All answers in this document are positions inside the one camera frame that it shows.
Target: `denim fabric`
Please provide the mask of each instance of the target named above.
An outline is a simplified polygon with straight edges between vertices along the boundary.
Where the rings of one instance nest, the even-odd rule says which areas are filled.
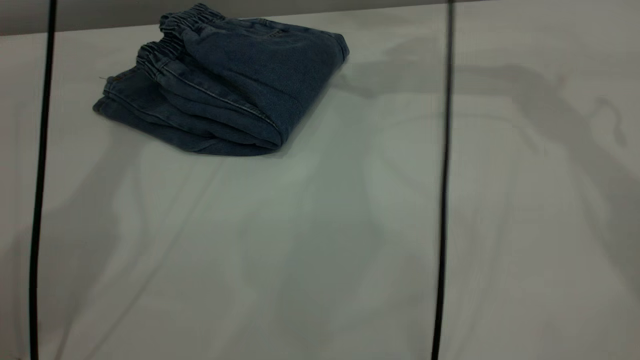
[[[107,80],[94,110],[185,151],[279,149],[349,49],[342,35],[197,4],[163,15],[159,42]]]

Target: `jeans seam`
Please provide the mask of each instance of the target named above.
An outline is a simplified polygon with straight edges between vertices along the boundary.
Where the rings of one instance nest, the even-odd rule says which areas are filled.
[[[233,101],[231,101],[231,100],[224,99],[224,98],[222,98],[222,97],[220,97],[220,96],[217,96],[216,94],[213,94],[212,92],[210,92],[210,91],[208,91],[208,90],[206,90],[206,89],[203,89],[202,87],[200,87],[200,86],[198,86],[198,85],[196,85],[196,84],[194,84],[194,83],[191,83],[191,82],[189,82],[189,81],[186,81],[185,79],[182,79],[180,76],[178,76],[178,74],[174,73],[173,71],[171,71],[171,70],[170,70],[169,68],[167,68],[167,67],[164,67],[164,70],[165,70],[165,71],[167,71],[168,73],[170,73],[171,75],[175,76],[177,79],[179,79],[179,80],[180,80],[180,81],[182,81],[183,83],[185,83],[185,84],[187,84],[187,85],[189,85],[189,86],[192,86],[193,88],[196,88],[196,89],[198,89],[198,90],[202,91],[203,93],[205,93],[205,94],[207,94],[207,95],[210,95],[211,97],[214,97],[214,98],[216,98],[216,99],[218,99],[218,100],[220,100],[220,101],[226,102],[227,104],[233,105],[233,106],[235,106],[235,107],[237,107],[237,108],[241,108],[241,109],[242,109],[242,110],[244,110],[244,111],[249,111],[250,113],[252,113],[252,114],[254,114],[254,115],[258,116],[260,119],[265,120],[267,123],[269,123],[269,125],[271,125],[271,126],[275,127],[275,129],[276,129],[278,132],[280,132],[280,129],[276,126],[276,124],[274,124],[271,120],[267,119],[265,116],[262,116],[261,114],[259,114],[259,113],[255,112],[255,111],[253,111],[253,110],[251,110],[251,109],[249,109],[249,108],[246,108],[246,107],[244,107],[244,106],[242,106],[242,105],[236,104],[235,102],[233,102]]]

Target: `jeans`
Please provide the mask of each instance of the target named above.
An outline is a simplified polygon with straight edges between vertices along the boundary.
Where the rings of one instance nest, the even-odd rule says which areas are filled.
[[[202,4],[163,15],[160,30],[93,109],[203,154],[281,148],[349,54],[340,34],[229,19]]]

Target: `black cable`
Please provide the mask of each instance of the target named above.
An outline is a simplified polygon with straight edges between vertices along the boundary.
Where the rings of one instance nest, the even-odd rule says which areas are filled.
[[[31,254],[29,256],[29,351],[31,360],[38,360],[38,255],[40,252],[40,221],[44,197],[44,170],[47,162],[47,130],[49,129],[49,103],[51,100],[51,77],[53,73],[53,45],[56,35],[57,0],[49,0],[49,23],[47,25],[47,58],[44,68],[42,90],[42,112],[40,113],[40,144],[38,146],[38,174],[33,204],[33,226],[31,231]]]
[[[444,151],[442,159],[442,183],[440,192],[440,251],[438,261],[438,293],[436,298],[436,316],[433,324],[431,360],[440,356],[440,338],[442,335],[442,313],[444,310],[445,273],[447,271],[447,213],[449,209],[449,162],[451,151],[451,104],[453,98],[453,38],[455,20],[455,0],[447,0],[447,59],[445,70],[445,108],[444,108]]]

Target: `folded jeans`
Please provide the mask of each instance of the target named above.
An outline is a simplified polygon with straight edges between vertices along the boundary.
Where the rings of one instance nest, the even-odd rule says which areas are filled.
[[[197,4],[107,80],[94,110],[185,151],[249,156],[288,139],[349,54],[342,35]]]

